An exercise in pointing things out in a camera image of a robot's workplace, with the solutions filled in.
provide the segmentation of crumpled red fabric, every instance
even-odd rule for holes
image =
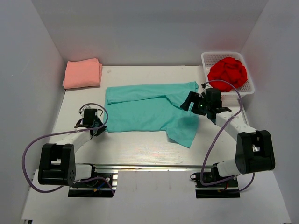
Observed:
[[[207,77],[209,81],[221,79],[231,83],[235,88],[239,88],[247,81],[247,72],[239,60],[226,57],[211,67]],[[210,85],[221,92],[232,90],[232,87],[224,82],[211,82]]]

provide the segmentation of pink towel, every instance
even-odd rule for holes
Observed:
[[[99,86],[102,77],[102,64],[97,58],[80,62],[68,62],[63,86],[65,89]]]

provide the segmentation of teal cloth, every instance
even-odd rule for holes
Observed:
[[[166,131],[170,139],[190,147],[199,118],[179,107],[198,87],[196,82],[109,87],[105,96],[107,131]]]

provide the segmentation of white wall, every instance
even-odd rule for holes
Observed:
[[[250,124],[272,135],[274,173],[291,221],[299,223],[299,1],[270,0],[241,53],[256,89],[245,100]]]
[[[240,51],[267,0],[32,0],[64,60],[197,65]]]
[[[30,0],[1,0],[0,30],[0,217],[15,224],[28,193],[22,153],[31,140],[51,132],[64,95],[65,63]],[[28,154],[30,174],[41,146]]]

